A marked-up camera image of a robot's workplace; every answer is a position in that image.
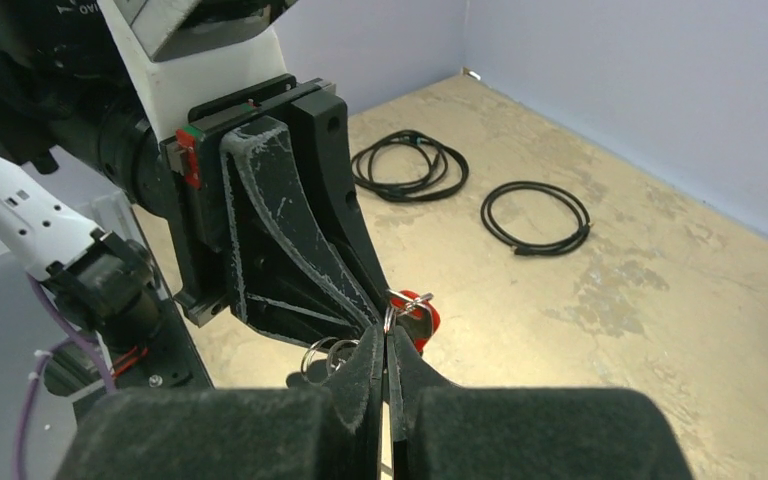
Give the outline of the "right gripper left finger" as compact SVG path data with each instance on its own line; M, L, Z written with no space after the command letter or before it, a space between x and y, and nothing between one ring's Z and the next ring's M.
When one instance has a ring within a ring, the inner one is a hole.
M320 386L127 389L78 426L58 479L377 479L385 339Z

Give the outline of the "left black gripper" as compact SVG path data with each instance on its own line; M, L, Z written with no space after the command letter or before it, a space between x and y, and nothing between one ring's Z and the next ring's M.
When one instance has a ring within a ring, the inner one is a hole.
M254 331L297 345L380 325L388 283L335 91L281 74L191 108L160 142L177 194L168 218L182 278L175 300L196 326L231 305ZM290 132L258 118L289 104Z

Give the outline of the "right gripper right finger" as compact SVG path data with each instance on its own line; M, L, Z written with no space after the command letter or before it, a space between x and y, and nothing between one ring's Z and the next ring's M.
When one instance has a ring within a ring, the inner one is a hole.
M470 388L387 335L398 479L689 479L666 416L615 387Z

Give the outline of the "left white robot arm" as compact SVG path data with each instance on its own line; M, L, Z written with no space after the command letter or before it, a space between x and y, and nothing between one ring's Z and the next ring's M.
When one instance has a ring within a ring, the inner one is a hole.
M288 1L0 1L0 157L59 147L168 225L176 301L303 344L380 326L347 107L290 74Z

